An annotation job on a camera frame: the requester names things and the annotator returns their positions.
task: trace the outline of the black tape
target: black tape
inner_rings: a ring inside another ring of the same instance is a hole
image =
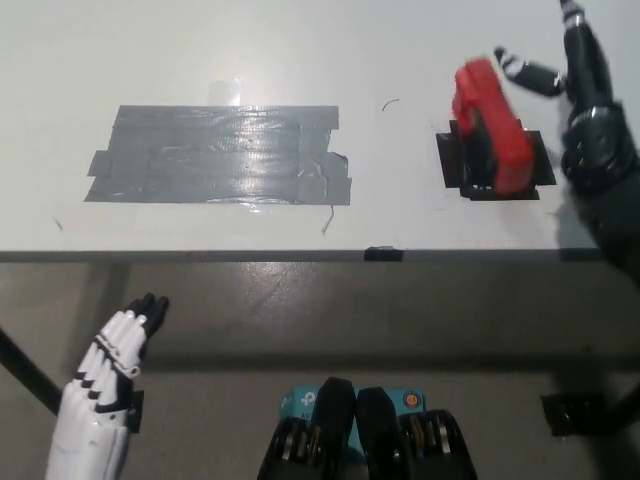
[[[404,250],[393,247],[369,247],[364,251],[365,262],[401,262]]]

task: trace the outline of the robotic hand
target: robotic hand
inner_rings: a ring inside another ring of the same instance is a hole
[[[133,391],[133,379],[168,308],[166,297],[147,294],[96,335],[62,394],[47,480],[118,478],[142,415],[143,394]]]
[[[273,435],[258,480],[337,480],[355,418],[370,480],[477,480],[462,432],[444,410],[396,415],[380,387],[329,378],[310,421],[288,417]]]
[[[507,78],[546,97],[566,94],[572,105],[563,135],[562,169],[585,225],[615,265],[629,266],[640,246],[640,160],[622,105],[613,98],[607,61],[573,0],[560,0],[566,75],[495,50]],[[637,277],[637,272],[629,272]]]

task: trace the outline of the gray floor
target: gray floor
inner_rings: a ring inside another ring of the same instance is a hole
[[[2,326],[61,385],[127,299],[172,299],[124,479],[252,478],[298,383],[415,387],[483,479],[640,477],[640,428],[553,439],[539,396],[636,381],[640,296],[597,265],[0,265]],[[54,419],[0,370],[3,480],[43,477]]]

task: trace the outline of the black fingertip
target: black fingertip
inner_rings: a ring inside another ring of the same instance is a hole
[[[142,324],[142,328],[146,332],[147,338],[151,338],[162,326],[168,309],[169,299],[167,297],[160,297],[145,313],[147,320]]]
[[[496,59],[498,60],[498,62],[502,61],[502,57],[504,57],[504,54],[506,53],[506,48],[504,47],[496,47],[493,49],[493,54],[496,56]]]
[[[140,305],[137,311],[134,311],[136,315],[144,315],[145,312],[153,307],[154,302],[156,301],[156,297],[152,293],[147,293],[142,300],[140,300]]]
[[[126,307],[124,307],[124,310],[122,310],[123,312],[128,312],[129,310],[131,310],[132,312],[135,312],[136,310],[138,310],[140,307],[140,300],[138,300],[137,298],[131,302],[129,305],[127,305]]]

